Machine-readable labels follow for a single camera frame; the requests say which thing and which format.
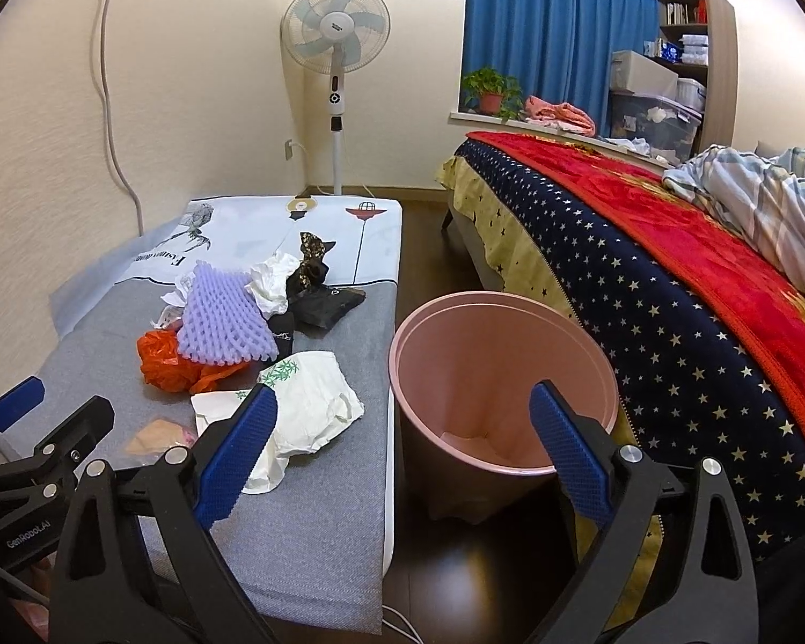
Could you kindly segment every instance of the stack of boxes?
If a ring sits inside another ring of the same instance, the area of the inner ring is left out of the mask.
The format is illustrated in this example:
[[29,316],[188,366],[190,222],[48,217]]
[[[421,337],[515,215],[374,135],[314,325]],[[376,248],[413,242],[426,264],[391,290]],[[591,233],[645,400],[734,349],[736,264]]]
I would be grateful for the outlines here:
[[[681,79],[676,72],[632,50],[614,53],[610,137],[644,138],[653,157],[661,156],[672,165],[685,162],[691,157],[702,118],[703,106],[696,108],[700,94],[696,85],[703,88],[700,82]],[[693,105],[680,99],[691,100]]]
[[683,44],[683,62],[687,65],[710,64],[710,38],[699,34],[684,34],[680,39]]

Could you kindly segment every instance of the white cable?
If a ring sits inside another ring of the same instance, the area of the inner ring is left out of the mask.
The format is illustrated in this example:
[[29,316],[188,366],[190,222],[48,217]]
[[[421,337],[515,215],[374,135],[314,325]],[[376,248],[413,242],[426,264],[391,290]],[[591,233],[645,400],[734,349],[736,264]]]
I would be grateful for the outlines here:
[[[305,148],[301,143],[296,142],[296,141],[290,141],[290,145],[295,145],[297,148],[301,148],[301,151],[305,155],[307,155],[307,158],[308,159],[310,158],[310,153],[307,152],[307,148]],[[346,166],[348,166],[349,169],[352,169],[352,165],[350,165],[350,163],[348,161],[348,148],[346,147],[346,134],[345,133],[343,134],[343,153],[346,155]],[[316,188],[319,189],[320,194],[334,195],[334,194],[328,193],[328,191],[326,191],[324,188],[322,188],[318,184],[317,184]],[[361,184],[361,188],[363,188],[364,191],[367,191],[367,193],[370,195],[370,197],[375,200],[375,198],[376,198],[375,194],[372,191],[370,191],[370,189],[367,188],[367,186],[365,186],[365,184]]]
[[105,0],[105,6],[101,10],[101,38],[100,38],[100,46],[99,46],[99,58],[100,58],[100,65],[101,65],[101,90],[104,94],[105,98],[105,125],[107,126],[107,146],[111,151],[111,161],[113,163],[113,168],[116,170],[116,175],[119,177],[119,181],[122,183],[122,186],[125,186],[125,190],[128,191],[129,196],[131,196],[131,200],[135,204],[135,211],[137,212],[137,232],[141,235],[143,234],[143,209],[140,204],[140,198],[135,193],[135,190],[131,188],[131,184],[129,184],[128,179],[125,178],[125,174],[122,174],[122,167],[119,166],[119,160],[116,159],[116,145],[113,142],[113,119],[111,116],[111,93],[107,88],[107,68],[105,66],[105,25],[107,23],[107,10],[111,6],[111,0]]
[[22,592],[22,594],[26,595],[26,597],[30,598],[30,600],[33,602],[38,603],[39,605],[44,605],[46,608],[50,607],[49,598],[43,596],[39,591],[36,591],[35,589],[26,585],[26,583],[24,583],[21,579],[15,578],[12,574],[9,574],[8,571],[5,571],[1,567],[0,578],[11,586],[17,588]]
[[389,605],[385,605],[384,603],[382,604],[382,610],[387,610],[388,612],[392,612],[394,615],[399,617],[401,619],[401,621],[403,621],[405,623],[406,627],[408,627],[408,629],[411,630],[411,634],[408,634],[408,633],[400,630],[400,628],[398,628],[396,625],[393,625],[393,624],[389,623],[384,618],[382,619],[382,624],[384,624],[387,627],[390,627],[395,632],[398,632],[399,634],[402,634],[402,636],[410,639],[411,641],[414,641],[415,644],[425,644],[423,639],[421,639],[421,636],[417,633],[417,630],[414,628],[414,625],[411,624],[408,621],[408,618],[405,617],[405,615],[403,613],[401,613],[398,610],[395,610],[394,608],[391,608]]
[[390,630],[394,630],[395,632],[398,632],[399,634],[404,636],[406,639],[408,639],[410,641],[414,641],[414,644],[423,644],[422,640],[415,639],[414,637],[412,637],[411,634],[409,634],[408,632],[406,632],[404,630],[400,630],[400,628],[398,628],[397,625],[391,624],[387,620],[382,620],[382,624],[384,624],[384,626],[389,628]]

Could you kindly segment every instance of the red blanket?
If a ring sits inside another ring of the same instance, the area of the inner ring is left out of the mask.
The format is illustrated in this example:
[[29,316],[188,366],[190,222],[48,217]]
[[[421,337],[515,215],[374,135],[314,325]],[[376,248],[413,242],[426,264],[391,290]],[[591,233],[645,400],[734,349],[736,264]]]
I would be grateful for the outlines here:
[[633,238],[719,316],[805,436],[805,317],[799,293],[739,238],[668,194],[649,171],[530,135],[469,133],[571,191]]

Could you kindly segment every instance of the star pattern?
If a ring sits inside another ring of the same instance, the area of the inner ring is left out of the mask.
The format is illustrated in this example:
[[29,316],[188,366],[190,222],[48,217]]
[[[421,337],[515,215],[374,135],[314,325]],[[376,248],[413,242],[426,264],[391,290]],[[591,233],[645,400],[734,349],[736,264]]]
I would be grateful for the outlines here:
[[[583,311],[577,321],[620,371],[620,399],[644,450],[682,466],[717,458],[753,520],[745,518],[756,528],[756,560],[803,535],[805,438],[737,336],[678,276],[547,175],[478,141],[457,154],[539,246],[575,313]],[[470,208],[484,225],[496,217],[476,196]]]

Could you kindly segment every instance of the pink towel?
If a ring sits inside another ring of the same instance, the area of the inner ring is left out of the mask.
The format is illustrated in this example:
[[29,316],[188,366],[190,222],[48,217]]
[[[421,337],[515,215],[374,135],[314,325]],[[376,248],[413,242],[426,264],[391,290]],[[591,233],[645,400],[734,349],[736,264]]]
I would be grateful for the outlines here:
[[530,115],[530,121],[547,125],[550,121],[570,123],[579,130],[580,135],[593,137],[597,135],[597,124],[581,109],[564,102],[563,104],[550,104],[537,97],[528,97],[524,103],[524,110]]

